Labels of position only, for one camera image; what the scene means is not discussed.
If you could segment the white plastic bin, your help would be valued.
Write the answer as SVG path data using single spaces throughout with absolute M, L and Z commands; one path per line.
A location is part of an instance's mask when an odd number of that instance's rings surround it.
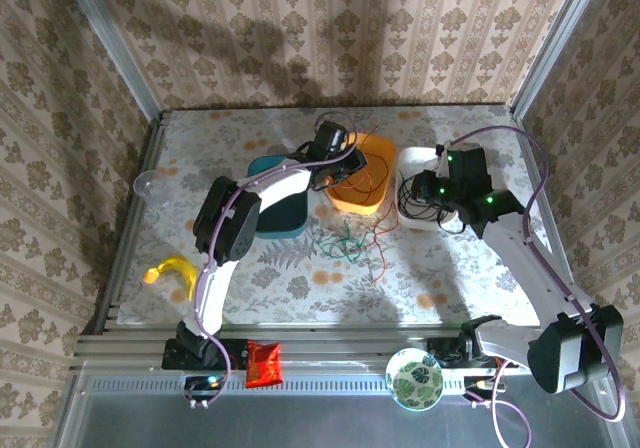
M 448 212 L 433 204 L 414 201 L 411 187 L 417 174 L 424 170 L 436 170 L 437 157 L 434 148 L 409 147 L 402 150 L 396 161 L 395 203 L 399 223 L 415 230 L 441 230 L 448 234 L 461 234 L 464 226 L 456 212 Z

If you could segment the orange plastic bin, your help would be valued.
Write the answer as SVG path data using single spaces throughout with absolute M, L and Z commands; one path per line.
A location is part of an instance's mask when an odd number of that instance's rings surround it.
M 366 166 L 344 182 L 328 190 L 327 196 L 341 211 L 368 216 L 374 214 L 386 197 L 396 147 L 383 136 L 359 134 L 356 148 L 366 159 Z

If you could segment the teal plastic bin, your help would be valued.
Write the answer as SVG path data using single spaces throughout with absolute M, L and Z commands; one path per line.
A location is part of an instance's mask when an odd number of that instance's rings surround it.
M 256 158 L 248 169 L 247 176 L 252 177 L 280 164 L 284 155 L 270 155 Z M 305 229 L 308 220 L 308 193 L 291 195 L 265 209 L 259 216 L 256 236 L 266 240 L 292 239 Z

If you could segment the floral table cover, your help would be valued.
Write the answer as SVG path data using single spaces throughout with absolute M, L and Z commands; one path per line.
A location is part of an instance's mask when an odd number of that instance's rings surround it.
M 170 204 L 148 208 L 119 296 L 121 324 L 174 325 L 193 313 L 181 277 L 144 273 L 179 254 L 202 266 L 192 232 L 212 182 L 240 179 L 265 155 L 285 155 L 314 134 L 316 109 L 174 111 L 163 120 L 157 163 Z M 493 106 L 331 110 L 327 117 L 397 149 L 431 147 L 470 134 L 487 152 L 498 187 L 526 202 L 532 187 L 508 109 Z M 339 211 L 322 192 L 309 196 L 304 231 L 288 240 L 256 239 L 234 271 L 224 305 L 229 323 L 458 324 L 495 314 L 513 324 L 537 317 L 497 255 L 472 230 L 461 234 L 399 225 L 393 193 L 371 216 Z

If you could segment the yellow banana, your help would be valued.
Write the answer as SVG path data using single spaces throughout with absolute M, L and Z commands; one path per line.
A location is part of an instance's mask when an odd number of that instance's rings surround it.
M 168 257 L 157 266 L 149 268 L 144 274 L 143 281 L 146 284 L 153 284 L 161 274 L 168 271 L 178 272 L 182 276 L 186 298 L 192 301 L 198 278 L 198 269 L 182 255 Z

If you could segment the clear plastic cup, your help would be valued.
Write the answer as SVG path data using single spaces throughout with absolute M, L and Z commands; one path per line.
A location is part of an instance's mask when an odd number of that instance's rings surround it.
M 168 178 L 158 170 L 140 173 L 133 182 L 134 193 L 152 208 L 165 208 L 171 202 Z

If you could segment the leaf print bowl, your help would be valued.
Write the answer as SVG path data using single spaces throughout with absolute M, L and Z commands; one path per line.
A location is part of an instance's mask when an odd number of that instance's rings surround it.
M 393 400 L 413 412 L 433 408 L 444 390 L 441 365 L 431 353 L 418 348 L 401 349 L 390 358 L 385 382 Z

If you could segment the red foil snack packet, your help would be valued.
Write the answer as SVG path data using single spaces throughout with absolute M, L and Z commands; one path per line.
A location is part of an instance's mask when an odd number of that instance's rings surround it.
M 248 341 L 246 388 L 262 388 L 283 383 L 279 343 L 260 344 Z

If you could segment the grey metal panel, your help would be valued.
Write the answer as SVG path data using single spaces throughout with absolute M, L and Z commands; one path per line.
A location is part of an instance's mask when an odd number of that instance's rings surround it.
M 186 395 L 88 393 L 75 376 L 50 448 L 640 448 L 632 417 L 609 424 L 526 375 L 507 377 L 496 410 L 460 395 L 413 412 L 391 397 L 233 396 L 193 408 Z

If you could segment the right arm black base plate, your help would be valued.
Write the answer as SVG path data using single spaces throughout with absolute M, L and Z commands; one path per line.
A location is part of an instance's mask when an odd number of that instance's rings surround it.
M 444 368 L 489 368 L 497 369 L 503 359 L 481 354 L 473 348 L 470 340 L 460 338 L 430 338 L 426 341 L 427 351 Z

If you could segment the aluminium frame post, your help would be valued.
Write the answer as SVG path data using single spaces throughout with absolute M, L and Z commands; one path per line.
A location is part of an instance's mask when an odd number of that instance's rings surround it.
M 521 120 L 533 104 L 569 41 L 569 37 L 575 31 L 589 1 L 565 0 L 563 2 L 510 105 L 510 112 L 516 120 Z
M 158 118 L 162 108 L 139 69 L 119 27 L 115 12 L 108 6 L 107 0 L 77 0 L 77 2 L 137 106 L 148 120 Z

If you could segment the aluminium frame rail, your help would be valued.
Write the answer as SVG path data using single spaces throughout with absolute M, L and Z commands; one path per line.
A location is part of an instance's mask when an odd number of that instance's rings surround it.
M 281 360 L 290 370 L 303 366 L 366 373 L 381 370 L 396 351 L 424 348 L 431 339 L 458 337 L 459 331 L 436 325 L 228 325 L 220 339 L 262 344 L 279 343 Z M 166 341 L 176 334 L 173 325 L 114 324 L 99 335 L 82 335 L 71 365 L 79 369 L 153 371 L 161 364 Z

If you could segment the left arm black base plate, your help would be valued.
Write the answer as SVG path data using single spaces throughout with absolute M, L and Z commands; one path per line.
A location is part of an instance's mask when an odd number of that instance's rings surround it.
M 245 370 L 248 360 L 248 341 L 231 339 L 223 342 L 230 362 L 231 370 Z M 222 371 L 226 364 L 219 348 L 209 342 L 206 356 L 199 358 L 185 348 L 177 339 L 169 339 L 164 347 L 161 368 L 180 371 Z

